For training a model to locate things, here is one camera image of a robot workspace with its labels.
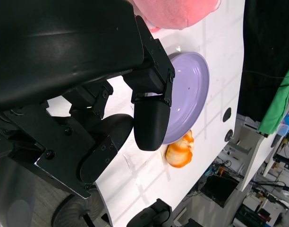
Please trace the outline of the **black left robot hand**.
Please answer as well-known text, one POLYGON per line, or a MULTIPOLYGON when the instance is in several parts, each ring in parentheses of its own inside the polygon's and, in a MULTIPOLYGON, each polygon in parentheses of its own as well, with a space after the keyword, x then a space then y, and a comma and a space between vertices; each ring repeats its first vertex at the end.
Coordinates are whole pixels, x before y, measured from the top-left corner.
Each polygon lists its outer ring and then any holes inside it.
POLYGON ((130 133, 161 146, 174 78, 126 0, 0 0, 0 135, 64 191, 89 198, 130 133))

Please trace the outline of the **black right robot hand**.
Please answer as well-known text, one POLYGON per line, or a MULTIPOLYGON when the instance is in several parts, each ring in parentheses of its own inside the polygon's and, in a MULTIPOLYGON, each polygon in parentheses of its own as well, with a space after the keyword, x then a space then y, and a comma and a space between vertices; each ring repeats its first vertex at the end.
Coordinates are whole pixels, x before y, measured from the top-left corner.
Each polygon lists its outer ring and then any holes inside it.
POLYGON ((161 199, 136 214, 127 227, 174 227, 172 208, 161 199))

